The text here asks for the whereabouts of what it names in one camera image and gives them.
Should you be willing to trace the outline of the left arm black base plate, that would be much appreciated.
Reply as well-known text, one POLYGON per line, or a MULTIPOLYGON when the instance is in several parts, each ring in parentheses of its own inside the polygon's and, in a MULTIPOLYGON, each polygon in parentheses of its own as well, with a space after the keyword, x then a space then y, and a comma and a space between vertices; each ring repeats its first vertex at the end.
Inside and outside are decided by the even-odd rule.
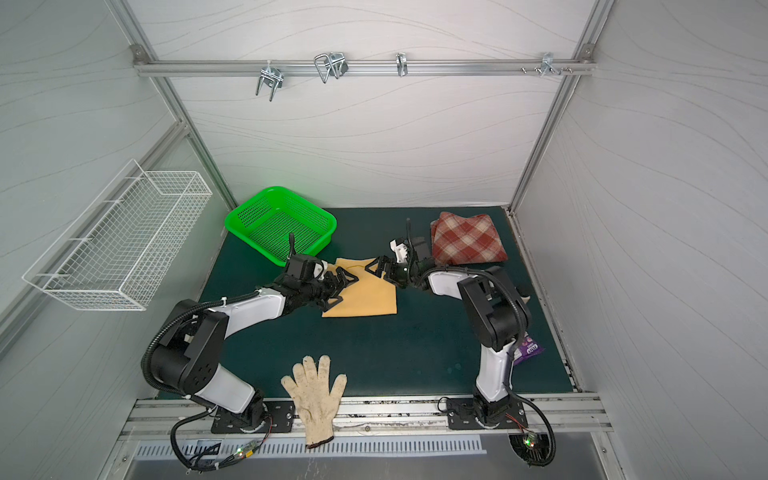
POLYGON ((256 400, 241 413, 218 408, 211 426, 213 434, 289 433, 293 428, 292 401, 256 400))

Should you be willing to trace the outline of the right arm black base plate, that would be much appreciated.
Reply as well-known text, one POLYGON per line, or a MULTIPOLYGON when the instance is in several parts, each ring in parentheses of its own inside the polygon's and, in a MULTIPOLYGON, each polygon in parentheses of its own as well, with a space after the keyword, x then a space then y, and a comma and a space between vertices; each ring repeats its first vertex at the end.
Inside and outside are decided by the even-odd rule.
POLYGON ((525 430, 528 420, 523 404, 503 400, 487 406, 482 398, 441 397, 438 411, 447 418, 450 430, 525 430))

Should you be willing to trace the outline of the red plaid skirt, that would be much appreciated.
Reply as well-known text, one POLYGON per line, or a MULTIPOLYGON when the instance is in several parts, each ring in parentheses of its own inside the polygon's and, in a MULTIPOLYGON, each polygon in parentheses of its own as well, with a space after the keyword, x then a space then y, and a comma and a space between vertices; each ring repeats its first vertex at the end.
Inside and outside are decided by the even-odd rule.
POLYGON ((501 237, 487 214, 461 217, 442 212, 430 223, 432 256, 439 265, 497 263, 508 260, 501 237))

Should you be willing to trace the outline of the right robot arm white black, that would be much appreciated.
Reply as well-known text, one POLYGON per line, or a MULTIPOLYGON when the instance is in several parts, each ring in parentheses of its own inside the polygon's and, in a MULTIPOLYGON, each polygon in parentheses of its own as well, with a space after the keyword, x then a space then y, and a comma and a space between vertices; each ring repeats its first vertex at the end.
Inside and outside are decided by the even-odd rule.
POLYGON ((400 288, 428 290, 460 300, 481 345, 480 367, 472 399, 476 420, 499 423, 521 401, 512 386, 514 353, 524 342, 531 314, 526 297, 501 267, 479 269, 440 264, 429 255, 426 240, 411 235, 390 243, 391 256, 379 256, 365 270, 400 288))

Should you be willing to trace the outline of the yellow tan skirt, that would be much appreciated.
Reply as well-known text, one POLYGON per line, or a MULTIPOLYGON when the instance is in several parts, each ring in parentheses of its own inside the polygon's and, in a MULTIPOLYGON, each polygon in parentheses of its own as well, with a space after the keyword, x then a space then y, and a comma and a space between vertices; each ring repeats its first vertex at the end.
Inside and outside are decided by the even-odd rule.
POLYGON ((352 260, 338 258, 330 266, 334 272, 338 267, 358 277, 358 281, 347 286, 342 292, 343 301, 323 313, 324 318, 350 318, 394 315, 397 313, 396 287, 365 270, 371 259, 352 260))

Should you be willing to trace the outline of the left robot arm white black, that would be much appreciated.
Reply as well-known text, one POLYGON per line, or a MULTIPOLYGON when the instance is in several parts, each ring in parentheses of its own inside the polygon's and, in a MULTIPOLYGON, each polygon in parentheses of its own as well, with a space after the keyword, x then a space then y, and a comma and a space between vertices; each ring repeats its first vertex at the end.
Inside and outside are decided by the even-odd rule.
POLYGON ((291 248, 284 270, 266 286, 217 301, 177 303, 142 357, 144 379, 159 391, 243 414, 256 403, 256 389, 221 365, 226 340, 307 305, 325 312, 358 281, 342 267, 331 271, 326 262, 291 248))

